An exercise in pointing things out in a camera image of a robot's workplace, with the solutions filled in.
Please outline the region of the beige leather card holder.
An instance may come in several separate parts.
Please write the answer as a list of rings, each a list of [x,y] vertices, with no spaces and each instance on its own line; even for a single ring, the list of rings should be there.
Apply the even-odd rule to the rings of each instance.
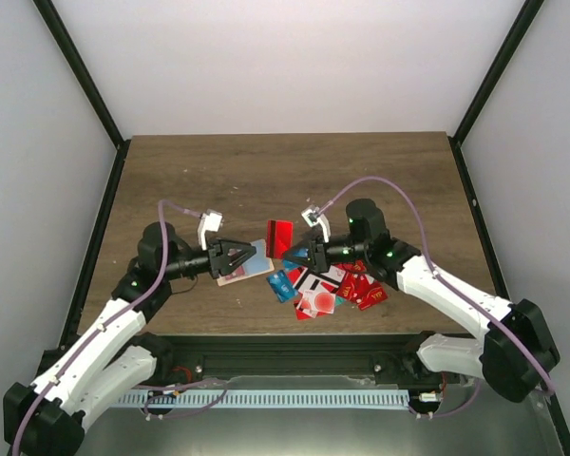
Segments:
[[[244,279],[248,279],[254,276],[261,276],[264,274],[271,273],[274,269],[274,263],[269,258],[266,257],[265,249],[266,249],[266,242],[264,239],[258,239],[252,242],[252,244],[256,247],[256,254],[246,261],[243,265],[245,268],[245,277],[239,281]]]

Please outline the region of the white card red circle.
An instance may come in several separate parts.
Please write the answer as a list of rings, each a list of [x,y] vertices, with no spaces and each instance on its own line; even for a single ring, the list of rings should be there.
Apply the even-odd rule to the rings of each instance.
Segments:
[[[298,320],[317,318],[333,314],[336,307],[336,296],[328,292],[306,290],[301,299],[294,305]]]

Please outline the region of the red card black stripe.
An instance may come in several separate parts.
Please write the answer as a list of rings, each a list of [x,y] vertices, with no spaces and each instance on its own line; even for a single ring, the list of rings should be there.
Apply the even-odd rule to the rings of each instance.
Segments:
[[[224,286],[224,285],[234,283],[236,281],[243,279],[245,277],[245,275],[246,275],[245,268],[243,266],[240,266],[240,267],[236,268],[231,274],[221,276],[217,280],[217,283],[219,286]]]

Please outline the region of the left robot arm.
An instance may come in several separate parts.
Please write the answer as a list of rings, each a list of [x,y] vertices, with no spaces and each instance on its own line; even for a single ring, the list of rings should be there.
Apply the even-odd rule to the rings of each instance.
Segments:
[[[3,398],[4,438],[14,455],[73,455],[89,429],[129,390],[167,382],[175,360],[143,328],[180,278],[228,276],[257,252],[249,242],[203,239],[192,247],[163,221],[146,226],[137,254],[93,324],[30,385]]]

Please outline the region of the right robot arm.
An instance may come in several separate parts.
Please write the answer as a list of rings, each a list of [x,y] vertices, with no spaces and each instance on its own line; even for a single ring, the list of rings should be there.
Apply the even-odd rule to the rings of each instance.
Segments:
[[[428,336],[403,359],[409,380],[423,383],[440,371],[477,377],[502,398],[520,403],[545,385],[559,364],[559,351],[537,304],[485,293],[435,266],[418,248],[390,234],[373,200],[347,205],[349,232],[342,236],[331,234],[318,207],[307,208],[302,216],[313,231],[284,259],[315,274],[361,262],[374,280],[424,301],[468,331],[467,338]]]

